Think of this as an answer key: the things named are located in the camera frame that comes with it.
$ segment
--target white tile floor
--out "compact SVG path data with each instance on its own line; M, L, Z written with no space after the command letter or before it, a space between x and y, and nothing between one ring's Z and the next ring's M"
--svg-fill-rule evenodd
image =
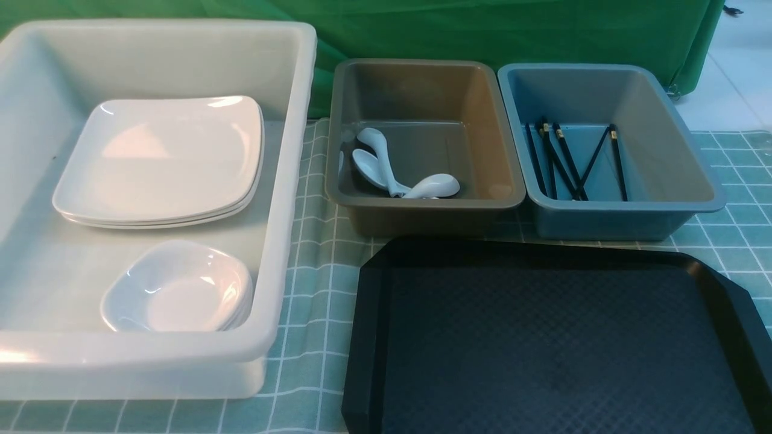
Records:
M690 130L772 131L772 0L727 0L694 92L675 103Z

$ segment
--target large white tub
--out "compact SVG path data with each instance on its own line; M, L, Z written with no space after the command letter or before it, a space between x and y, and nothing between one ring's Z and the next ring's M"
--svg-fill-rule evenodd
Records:
M265 377L290 251L317 38L295 22L32 22L0 43L0 399L239 398ZM120 231L51 206L69 153L105 100L246 95L261 106L259 187L233 217ZM249 319L215 333L115 333L105 290L144 250L190 239L256 280Z

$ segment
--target chopsticks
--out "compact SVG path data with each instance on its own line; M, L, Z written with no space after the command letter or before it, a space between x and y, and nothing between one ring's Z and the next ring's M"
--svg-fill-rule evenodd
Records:
M571 193L571 197L573 197L576 195L574 184L571 183L571 179L568 178L568 173L566 172L566 168L563 167L563 162L560 161L560 157L557 156L557 152L555 151L555 148L552 147L549 128L550 128L550 125L547 122L544 122L541 125L541 127L538 129L539 137L541 137L541 140L544 143L544 147L547 149L547 158L549 158L549 162L554 164L554 167L557 169L557 174L560 175L560 179L563 180L563 183L566 185L566 187L568 188L568 191ZM555 186L554 181L552 185L553 185L553 190L557 190L557 187Z
M547 125L547 119L543 120L544 125ZM563 151L563 158L566 159L568 171L571 172L571 176L574 178L574 182L577 184L577 192L573 195L573 200L577 200L577 196L583 201L589 200L587 198L587 193L584 192L584 187L579 185L579 171L577 170L577 165L574 163L574 159L571 157L571 151L568 150L568 143L566 142L566 137L563 135L563 130L560 129L560 125L557 122L552 123L552 128L555 130L557 143L560 145L560 149Z
M539 164L539 157L536 155L536 145L533 142L533 135L530 132L530 125L528 123L526 123L526 136L528 136L528 151L531 154L533 170L536 172L536 182L539 184L539 191L543 195L547 195L547 189L544 187L544 176L541 174L541 164Z
M611 147L614 149L614 163L617 165L617 182L619 191L622 193L622 201L627 202L627 187L625 186L625 174L622 172L622 158L619 154L619 141L617 141L617 126L609 125L611 128Z
M608 135L611 135L611 146L614 154L615 169L616 169L616 175L617 175L616 178L619 186L619 191L621 194L622 201L624 202L629 201L627 185L625 183L624 168L621 160L621 152L619 147L618 131L617 131L616 125L610 124L608 127L606 127L606 129L603 132L603 135L601 136L600 141L598 142L598 145L595 147L595 150L592 154L590 162L587 164L587 168L584 169L584 173L581 176L579 175L579 171L577 170L576 163L574 162L574 159L571 156L571 150L568 147L568 142L566 140L566 137L563 133L562 128L560 127L558 122L553 122L552 126L555 131L555 136L557 137L558 144L560 145L560 151L563 154L563 159L565 160L568 170L566 170L566 168L564 167L563 161L560 159L560 157L557 154L557 151L555 150L555 147L552 145L552 140L550 139L550 125L547 123L547 119L545 117L541 117L541 119L537 121L533 127L536 129L537 133L539 134L539 138L542 140L542 145L547 154L547 170L548 170L547 174L549 175L550 185L546 186L545 180L542 175L541 166L539 164L539 158L537 157L536 145L533 140L533 135L531 134L531 131L530 131L530 125L525 124L527 138L528 138L528 147L531 153L531 162L533 163L534 171L536 172L536 176L537 176L537 183L542 193L544 193L549 198L554 198L554 199L558 198L556 179L554 175L554 169L556 168L557 173L559 174L561 181L563 181L563 183L565 184L569 194L571 195L572 200L582 200L582 201L589 200L587 197L587 192L584 190L584 186L587 184L587 179L590 176L592 168L594 167L595 162L598 160L598 156L601 153L603 145L606 141L606 137Z

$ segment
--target checkered tablecloth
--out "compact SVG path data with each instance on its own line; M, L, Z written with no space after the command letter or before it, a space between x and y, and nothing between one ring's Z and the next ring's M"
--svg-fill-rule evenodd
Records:
M345 432L340 400L359 266L386 240L363 238L327 200L327 120L310 123L300 165L292 252L266 383L242 400L0 402L0 430L253 434ZM664 242L577 242L693 255L750 291L772 326L772 134L695 132L728 206L699 215ZM527 207L503 215L491 239L543 242Z

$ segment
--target black serving tray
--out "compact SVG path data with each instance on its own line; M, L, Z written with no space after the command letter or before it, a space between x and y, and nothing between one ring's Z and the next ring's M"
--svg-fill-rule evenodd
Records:
M681 253L388 243L360 273L351 434L772 432L772 341Z

